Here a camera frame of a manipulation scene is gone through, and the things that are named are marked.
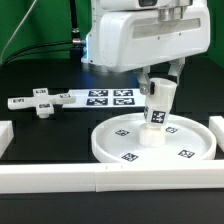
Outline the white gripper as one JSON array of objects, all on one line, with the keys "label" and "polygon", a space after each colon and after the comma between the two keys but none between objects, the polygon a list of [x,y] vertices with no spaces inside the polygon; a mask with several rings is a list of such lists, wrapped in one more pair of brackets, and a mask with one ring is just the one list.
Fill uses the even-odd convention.
[{"label": "white gripper", "polygon": [[210,19],[206,7],[188,7],[180,20],[160,21],[157,11],[150,10],[110,12],[100,22],[102,64],[115,72],[139,68],[135,74],[143,95],[154,94],[150,65],[170,61],[168,79],[179,84],[185,66],[183,57],[205,52],[209,43]]}]

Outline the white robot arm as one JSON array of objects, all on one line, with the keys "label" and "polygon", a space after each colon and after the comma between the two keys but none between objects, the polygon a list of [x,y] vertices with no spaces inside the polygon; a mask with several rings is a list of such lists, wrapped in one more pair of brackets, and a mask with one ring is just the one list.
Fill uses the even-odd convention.
[{"label": "white robot arm", "polygon": [[92,26],[83,66],[101,72],[138,74],[140,92],[154,91],[150,67],[168,62],[179,76],[188,56],[210,44],[207,0],[91,0]]}]

